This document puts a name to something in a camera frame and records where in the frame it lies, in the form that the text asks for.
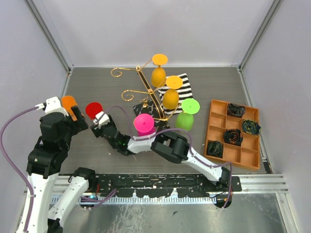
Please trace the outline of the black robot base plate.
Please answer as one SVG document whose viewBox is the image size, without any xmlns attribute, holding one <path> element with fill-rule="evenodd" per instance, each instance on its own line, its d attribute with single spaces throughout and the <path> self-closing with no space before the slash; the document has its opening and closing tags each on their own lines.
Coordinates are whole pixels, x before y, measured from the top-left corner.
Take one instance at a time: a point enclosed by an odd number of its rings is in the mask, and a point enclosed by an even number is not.
<svg viewBox="0 0 311 233">
<path fill-rule="evenodd" d="M 131 198 L 134 194 L 139 198 L 167 198 L 174 190 L 179 198 L 194 198 L 228 191 L 202 174 L 98 174 L 87 192 L 105 197 L 114 189 L 119 198 Z"/>
</svg>

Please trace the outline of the red plastic wine glass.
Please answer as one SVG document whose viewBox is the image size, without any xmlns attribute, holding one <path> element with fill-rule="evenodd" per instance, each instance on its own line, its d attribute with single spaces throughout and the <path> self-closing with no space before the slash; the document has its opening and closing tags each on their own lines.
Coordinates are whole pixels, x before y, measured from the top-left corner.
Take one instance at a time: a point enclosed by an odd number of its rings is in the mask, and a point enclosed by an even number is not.
<svg viewBox="0 0 311 233">
<path fill-rule="evenodd" d="M 85 112 L 91 120 L 94 120 L 96 115 L 102 111 L 103 107 L 99 102 L 91 102 L 85 108 Z"/>
</svg>

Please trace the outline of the pink plastic wine glass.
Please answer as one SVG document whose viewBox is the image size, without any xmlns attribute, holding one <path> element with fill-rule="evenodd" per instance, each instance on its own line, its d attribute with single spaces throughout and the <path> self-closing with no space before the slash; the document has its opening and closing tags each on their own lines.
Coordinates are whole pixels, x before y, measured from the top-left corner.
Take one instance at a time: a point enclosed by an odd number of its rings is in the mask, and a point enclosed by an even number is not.
<svg viewBox="0 0 311 233">
<path fill-rule="evenodd" d="M 149 114 L 140 114 L 133 121 L 138 136 L 146 136 L 156 132 L 155 121 Z"/>
</svg>

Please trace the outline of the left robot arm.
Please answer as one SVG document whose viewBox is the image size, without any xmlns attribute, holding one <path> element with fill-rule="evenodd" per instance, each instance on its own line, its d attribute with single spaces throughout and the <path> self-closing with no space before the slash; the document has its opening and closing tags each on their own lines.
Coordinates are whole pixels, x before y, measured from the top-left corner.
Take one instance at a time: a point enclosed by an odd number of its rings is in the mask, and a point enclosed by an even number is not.
<svg viewBox="0 0 311 233">
<path fill-rule="evenodd" d="M 64 108 L 40 118 L 41 136 L 28 156 L 27 173 L 31 187 L 17 232 L 19 233 L 61 233 L 65 222 L 78 199 L 84 192 L 97 188 L 95 171 L 79 167 L 69 178 L 69 186 L 50 207 L 52 191 L 58 179 L 61 165 L 68 156 L 71 138 L 88 129 L 85 117 L 78 106 L 71 110 L 72 117 Z"/>
</svg>

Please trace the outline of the green plastic wine glass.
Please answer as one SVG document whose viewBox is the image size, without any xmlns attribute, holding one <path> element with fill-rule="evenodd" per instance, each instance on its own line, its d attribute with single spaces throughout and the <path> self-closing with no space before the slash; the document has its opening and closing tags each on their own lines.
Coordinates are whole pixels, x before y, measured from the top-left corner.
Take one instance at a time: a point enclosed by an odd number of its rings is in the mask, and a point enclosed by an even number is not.
<svg viewBox="0 0 311 233">
<path fill-rule="evenodd" d="M 175 127 L 190 131 L 194 124 L 194 115 L 199 112 L 200 104 L 194 98 L 187 98 L 181 103 L 182 112 L 178 114 Z"/>
</svg>

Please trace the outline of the yellow wine glass cluster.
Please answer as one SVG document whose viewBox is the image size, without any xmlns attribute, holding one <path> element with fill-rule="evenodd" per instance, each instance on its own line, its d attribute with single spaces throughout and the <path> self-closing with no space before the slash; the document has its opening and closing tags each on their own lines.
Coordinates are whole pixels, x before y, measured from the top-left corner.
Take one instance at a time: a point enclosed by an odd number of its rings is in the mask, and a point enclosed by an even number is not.
<svg viewBox="0 0 311 233">
<path fill-rule="evenodd" d="M 167 61 L 168 57 L 164 54 L 155 54 L 152 57 L 153 64 L 157 66 L 151 74 L 151 82 L 154 87 L 162 87 L 165 84 L 166 72 L 161 66 Z"/>
</svg>

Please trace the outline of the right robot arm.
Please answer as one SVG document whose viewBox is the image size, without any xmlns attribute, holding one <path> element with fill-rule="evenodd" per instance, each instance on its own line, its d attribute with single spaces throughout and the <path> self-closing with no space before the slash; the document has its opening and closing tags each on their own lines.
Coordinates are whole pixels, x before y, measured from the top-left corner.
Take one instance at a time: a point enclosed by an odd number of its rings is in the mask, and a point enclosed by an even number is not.
<svg viewBox="0 0 311 233">
<path fill-rule="evenodd" d="M 111 115 L 100 112 L 92 121 L 93 125 L 90 128 L 95 137 L 104 138 L 122 155 L 153 151 L 171 163 L 192 167 L 212 182 L 218 191 L 225 191 L 230 186 L 230 170 L 200 155 L 188 139 L 178 134 L 175 129 L 160 128 L 146 136 L 130 136 L 117 130 Z"/>
</svg>

